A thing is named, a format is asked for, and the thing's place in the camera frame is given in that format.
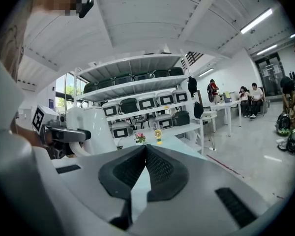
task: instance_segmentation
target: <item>white label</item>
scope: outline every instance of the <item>white label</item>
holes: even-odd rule
[[[150,106],[152,106],[152,105],[151,105],[151,102],[150,102],[150,101],[145,101],[145,102],[142,102],[142,106],[143,106],[144,108],[147,108],[147,107],[150,107]]]
[[[169,126],[169,121],[164,121],[162,125],[163,125],[163,128],[166,128],[167,126]]]
[[[114,113],[113,109],[106,109],[106,115],[111,115]]]
[[[185,95],[178,95],[179,100],[185,100]]]
[[[117,136],[124,136],[124,131],[123,130],[117,131]]]
[[[164,103],[169,103],[169,102],[171,102],[171,98],[170,97],[163,98],[163,101],[164,101]]]

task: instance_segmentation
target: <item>door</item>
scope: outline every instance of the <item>door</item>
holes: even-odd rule
[[[256,61],[265,96],[281,95],[280,81],[285,77],[282,62],[277,53]]]

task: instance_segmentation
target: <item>glossy gray floor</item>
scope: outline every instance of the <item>glossy gray floor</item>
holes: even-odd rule
[[[226,168],[246,182],[273,205],[287,198],[295,186],[295,156],[280,151],[276,140],[281,137],[275,132],[274,124],[282,112],[282,103],[271,103],[263,117],[254,121],[242,118],[232,119],[232,136],[228,127],[216,130],[216,151],[205,148],[204,155],[221,167]],[[211,144],[205,137],[205,146]]]

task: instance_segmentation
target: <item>ceiling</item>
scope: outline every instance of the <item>ceiling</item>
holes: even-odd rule
[[[240,33],[270,7],[274,13],[253,34]],[[276,0],[95,0],[83,19],[32,14],[25,56],[36,64],[22,61],[19,77],[31,73],[26,82],[41,90],[65,72],[87,69],[92,62],[162,49],[228,59],[241,48],[254,54],[276,41],[288,41],[294,32]],[[38,76],[32,70],[46,72]]]

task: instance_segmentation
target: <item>person in red shirt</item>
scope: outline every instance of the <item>person in red shirt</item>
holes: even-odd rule
[[[214,102],[218,103],[218,97],[216,97],[218,95],[217,91],[219,90],[219,88],[217,87],[217,85],[215,84],[215,81],[213,79],[210,80],[210,86],[213,89],[213,97],[214,97]]]

